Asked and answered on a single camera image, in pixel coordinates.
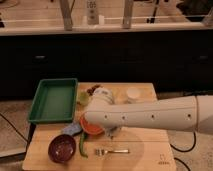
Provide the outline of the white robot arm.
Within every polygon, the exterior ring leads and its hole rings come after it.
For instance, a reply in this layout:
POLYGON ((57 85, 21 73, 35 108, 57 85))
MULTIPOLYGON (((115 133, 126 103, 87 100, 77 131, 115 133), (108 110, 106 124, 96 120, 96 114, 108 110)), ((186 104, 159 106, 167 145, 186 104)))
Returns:
POLYGON ((213 134, 213 95, 185 96, 153 102, 113 104, 112 93, 95 90, 85 119, 108 135, 117 127, 134 127, 213 134))

